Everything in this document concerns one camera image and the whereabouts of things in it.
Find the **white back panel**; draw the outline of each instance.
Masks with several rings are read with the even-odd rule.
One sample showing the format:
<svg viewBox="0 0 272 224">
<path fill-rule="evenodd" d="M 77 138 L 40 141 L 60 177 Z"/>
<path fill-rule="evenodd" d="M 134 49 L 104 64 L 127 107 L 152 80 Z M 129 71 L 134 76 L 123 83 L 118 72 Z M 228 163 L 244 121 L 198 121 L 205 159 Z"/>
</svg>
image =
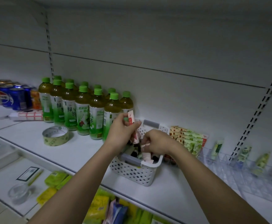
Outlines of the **white back panel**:
<svg viewBox="0 0 272 224">
<path fill-rule="evenodd" d="M 251 160 L 256 160 L 265 152 L 272 152 L 272 97 L 247 137 L 245 144 L 253 147 L 249 155 Z M 272 153 L 268 165 L 272 166 Z"/>
<path fill-rule="evenodd" d="M 48 51 L 46 30 L 18 6 L 0 6 L 0 44 Z"/>
<path fill-rule="evenodd" d="M 0 45 L 0 79 L 39 86 L 42 77 L 50 76 L 47 52 Z"/>
<path fill-rule="evenodd" d="M 50 10 L 53 52 L 255 86 L 272 78 L 272 23 Z"/>
<path fill-rule="evenodd" d="M 206 133 L 206 147 L 225 138 L 223 151 L 235 148 L 264 89 L 185 75 L 53 55 L 55 74 L 89 81 L 119 94 L 131 91 L 135 114 L 167 126 L 180 125 Z"/>
</svg>

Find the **small tube in basket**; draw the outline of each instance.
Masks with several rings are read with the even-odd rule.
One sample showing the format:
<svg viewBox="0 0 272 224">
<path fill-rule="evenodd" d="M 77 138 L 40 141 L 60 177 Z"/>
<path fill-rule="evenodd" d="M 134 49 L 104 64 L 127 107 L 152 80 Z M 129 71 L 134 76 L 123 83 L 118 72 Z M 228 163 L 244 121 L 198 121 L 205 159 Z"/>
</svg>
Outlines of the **small tube in basket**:
<svg viewBox="0 0 272 224">
<path fill-rule="evenodd" d="M 129 118 L 129 124 L 133 124 L 135 122 L 135 119 L 134 119 L 134 112 L 133 110 L 129 111 L 128 112 L 128 118 Z M 133 141 L 133 144 L 138 144 L 140 142 L 139 140 L 139 136 L 137 134 L 137 130 L 135 131 L 135 135 L 134 135 L 134 141 Z"/>
</svg>

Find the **perforated basket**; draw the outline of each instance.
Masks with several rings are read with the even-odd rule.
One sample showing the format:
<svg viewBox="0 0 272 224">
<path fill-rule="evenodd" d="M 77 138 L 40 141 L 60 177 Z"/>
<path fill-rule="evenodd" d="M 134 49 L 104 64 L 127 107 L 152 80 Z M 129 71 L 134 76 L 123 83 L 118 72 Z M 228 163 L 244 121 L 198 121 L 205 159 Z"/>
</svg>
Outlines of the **perforated basket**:
<svg viewBox="0 0 272 224">
<path fill-rule="evenodd" d="M 141 138 L 146 132 L 151 129 L 158 129 L 169 134 L 169 128 L 160 126 L 159 123 L 143 120 L 141 126 L 138 128 L 138 132 Z M 117 174 L 137 182 L 144 186 L 150 186 L 153 183 L 153 179 L 156 173 L 156 169 L 161 165 L 163 155 L 160 156 L 159 161 L 155 164 L 150 164 L 144 160 L 139 160 L 125 153 L 118 157 L 115 157 L 110 163 L 110 168 Z"/>
</svg>

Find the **person's right hand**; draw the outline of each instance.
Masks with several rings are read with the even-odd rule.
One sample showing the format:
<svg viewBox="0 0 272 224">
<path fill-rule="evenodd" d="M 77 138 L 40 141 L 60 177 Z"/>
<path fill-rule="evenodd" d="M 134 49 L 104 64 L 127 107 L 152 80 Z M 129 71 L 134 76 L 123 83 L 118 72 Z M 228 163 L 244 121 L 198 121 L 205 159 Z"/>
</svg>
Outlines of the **person's right hand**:
<svg viewBox="0 0 272 224">
<path fill-rule="evenodd" d="M 147 132 L 141 141 L 141 144 L 143 145 L 148 143 L 150 144 L 141 148 L 142 152 L 153 152 L 159 155 L 170 155 L 171 148 L 174 146 L 175 143 L 178 142 L 171 138 L 168 134 L 153 129 Z"/>
</svg>

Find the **clear plastic organizer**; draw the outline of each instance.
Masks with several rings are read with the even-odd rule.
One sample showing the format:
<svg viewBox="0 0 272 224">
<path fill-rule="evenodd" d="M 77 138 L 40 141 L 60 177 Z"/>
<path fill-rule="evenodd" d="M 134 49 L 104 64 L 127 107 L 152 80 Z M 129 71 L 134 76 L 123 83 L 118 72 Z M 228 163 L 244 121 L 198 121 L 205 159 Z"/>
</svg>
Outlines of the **clear plastic organizer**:
<svg viewBox="0 0 272 224">
<path fill-rule="evenodd" d="M 151 129 L 158 129 L 169 134 L 169 128 L 161 126 L 159 123 L 143 120 L 141 126 L 138 128 L 138 132 L 141 138 L 146 132 Z M 110 168 L 115 173 L 137 182 L 144 186 L 150 186 L 153 183 L 153 179 L 157 168 L 161 165 L 163 155 L 160 156 L 159 161 L 155 164 L 150 164 L 144 160 L 132 157 L 128 154 L 122 153 L 118 157 L 115 157 L 110 163 Z"/>
<path fill-rule="evenodd" d="M 203 148 L 199 155 L 201 160 L 214 174 L 221 178 L 232 189 L 238 190 L 242 198 L 243 192 L 253 194 L 272 202 L 272 167 L 267 166 L 261 176 L 256 176 L 250 172 L 255 162 L 247 160 L 241 169 L 232 165 L 232 158 L 229 155 L 219 153 L 215 161 L 209 157 L 211 150 Z"/>
</svg>

